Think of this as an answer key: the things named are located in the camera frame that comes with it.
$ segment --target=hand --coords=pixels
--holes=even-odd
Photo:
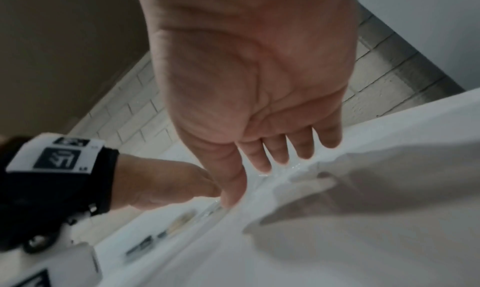
[[[342,138],[357,44],[356,0],[140,0],[157,82],[180,138],[232,206],[264,146],[281,164]]]
[[[195,197],[218,197],[220,189],[197,165],[121,154],[115,167],[110,208],[133,206],[150,210],[187,202]]]

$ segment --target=white surface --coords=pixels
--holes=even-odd
[[[474,90],[347,128],[339,148],[317,145],[310,162],[277,169],[274,178],[250,180],[239,206],[213,228],[199,233],[201,227],[194,226],[136,263],[114,265],[146,229],[161,231],[174,214],[206,206],[207,199],[141,215],[96,247],[107,277],[101,286],[135,286],[140,281],[141,286],[185,287],[478,286],[480,189],[465,178],[480,178],[479,115],[480,90]],[[189,159],[182,151],[176,145],[167,157]],[[379,194],[380,209],[365,211],[360,204],[360,209],[349,210],[350,203],[358,207],[356,200],[342,205],[342,195],[324,195],[320,203],[333,200],[326,209],[305,205],[313,209],[259,225],[276,208],[326,190],[321,184],[283,183],[299,173],[308,176],[307,169],[316,175],[318,162],[349,178],[344,181],[354,177],[352,168],[367,168],[360,171],[366,175],[356,187],[366,187],[372,197]],[[251,167],[247,171],[253,175]],[[369,173],[379,176],[372,179]],[[429,183],[437,177],[440,180]],[[405,190],[416,194],[413,205],[396,204],[403,197],[396,194]],[[197,240],[188,245],[193,237]]]
[[[479,0],[359,0],[464,89],[480,79]]]

